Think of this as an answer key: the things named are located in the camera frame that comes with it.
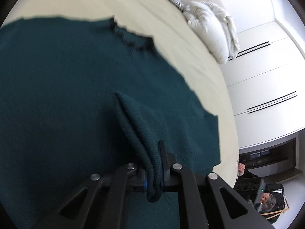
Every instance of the black jacket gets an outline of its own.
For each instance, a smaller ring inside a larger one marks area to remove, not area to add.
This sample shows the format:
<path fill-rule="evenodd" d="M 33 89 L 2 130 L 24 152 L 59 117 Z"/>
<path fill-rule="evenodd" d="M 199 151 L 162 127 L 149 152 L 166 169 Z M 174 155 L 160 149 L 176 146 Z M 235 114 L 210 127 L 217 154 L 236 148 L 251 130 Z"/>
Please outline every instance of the black jacket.
<path fill-rule="evenodd" d="M 253 178 L 253 177 L 258 177 L 257 175 L 251 173 L 249 170 L 245 169 L 245 173 L 238 177 L 238 179 L 243 179 L 243 178 Z M 274 192 L 275 190 L 282 189 L 284 192 L 284 187 L 282 184 L 277 184 L 277 183 L 267 183 L 266 188 L 265 188 L 265 193 L 272 194 L 276 198 L 276 204 L 274 208 L 270 212 L 275 212 L 278 210 L 282 210 L 285 207 L 285 202 L 284 202 L 284 197 L 281 193 Z M 270 215 L 265 215 L 265 218 L 271 217 L 274 214 Z M 268 221 L 272 224 L 277 221 L 279 216 L 273 217 L 272 219 L 268 219 Z"/>

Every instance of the shelf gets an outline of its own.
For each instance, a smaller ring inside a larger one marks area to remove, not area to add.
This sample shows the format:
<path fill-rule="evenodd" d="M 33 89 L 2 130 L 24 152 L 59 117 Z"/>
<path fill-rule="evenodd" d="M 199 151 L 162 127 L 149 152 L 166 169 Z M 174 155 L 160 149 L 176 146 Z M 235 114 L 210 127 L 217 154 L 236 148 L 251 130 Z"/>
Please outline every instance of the shelf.
<path fill-rule="evenodd" d="M 292 178 L 301 173 L 302 173 L 302 171 L 300 171 L 299 169 L 291 168 L 291 169 L 288 169 L 288 170 L 285 170 L 285 171 L 282 171 L 282 172 L 279 172 L 279 173 L 276 173 L 276 174 L 273 174 L 270 176 L 266 176 L 266 177 L 264 177 L 264 179 L 265 179 L 266 183 L 277 183 L 277 182 L 281 182 L 286 179 Z"/>
<path fill-rule="evenodd" d="M 267 166 L 267 165 L 270 165 L 270 164 L 276 164 L 276 163 L 285 161 L 285 160 L 287 160 L 287 159 L 288 159 L 288 157 L 284 157 L 284 158 L 281 158 L 281 159 L 279 159 L 279 160 L 277 160 L 277 161 L 274 161 L 274 162 L 265 163 L 265 164 L 262 164 L 262 165 L 256 165 L 256 166 L 253 166 L 253 167 L 247 166 L 247 165 L 245 164 L 246 162 L 243 163 L 243 164 L 246 165 L 246 168 L 247 168 L 247 169 L 255 169 L 255 168 L 264 167 L 264 166 Z"/>

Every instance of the sweater sleeve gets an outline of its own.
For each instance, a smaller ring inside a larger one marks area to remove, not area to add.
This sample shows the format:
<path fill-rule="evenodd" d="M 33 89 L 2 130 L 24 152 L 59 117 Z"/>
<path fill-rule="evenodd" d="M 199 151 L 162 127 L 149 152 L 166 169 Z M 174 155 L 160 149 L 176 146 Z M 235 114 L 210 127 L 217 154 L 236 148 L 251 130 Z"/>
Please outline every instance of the sweater sleeve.
<path fill-rule="evenodd" d="M 245 169 L 245 172 L 242 176 L 238 177 L 238 179 L 242 178 L 252 178 L 252 177 L 258 177 L 257 175 L 251 173 L 249 170 Z"/>

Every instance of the beige bedsheet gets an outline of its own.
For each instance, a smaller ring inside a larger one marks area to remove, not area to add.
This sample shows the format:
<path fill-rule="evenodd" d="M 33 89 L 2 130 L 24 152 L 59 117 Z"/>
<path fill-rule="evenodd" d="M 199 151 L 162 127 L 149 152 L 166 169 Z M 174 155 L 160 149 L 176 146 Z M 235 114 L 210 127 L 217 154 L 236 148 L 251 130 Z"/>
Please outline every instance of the beige bedsheet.
<path fill-rule="evenodd" d="M 214 167 L 230 186 L 237 176 L 238 140 L 231 101 L 216 60 L 167 0 L 19 0 L 5 24 L 20 17 L 62 16 L 100 20 L 153 36 L 156 48 L 194 90 L 203 107 L 218 115 L 221 164 Z"/>

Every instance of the white bed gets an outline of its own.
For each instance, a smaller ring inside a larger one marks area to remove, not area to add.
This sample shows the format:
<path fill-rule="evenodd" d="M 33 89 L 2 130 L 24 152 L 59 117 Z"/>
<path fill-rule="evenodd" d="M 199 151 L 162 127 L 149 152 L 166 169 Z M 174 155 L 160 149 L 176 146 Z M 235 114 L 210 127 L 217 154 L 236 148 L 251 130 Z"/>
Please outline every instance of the white bed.
<path fill-rule="evenodd" d="M 115 16 L 120 26 L 153 36 L 159 52 L 185 78 L 203 107 L 218 115 L 221 164 L 213 170 L 234 186 L 238 139 L 225 81 L 216 60 L 174 5 L 167 0 L 19 0 L 4 25 L 37 16 L 86 20 Z"/>

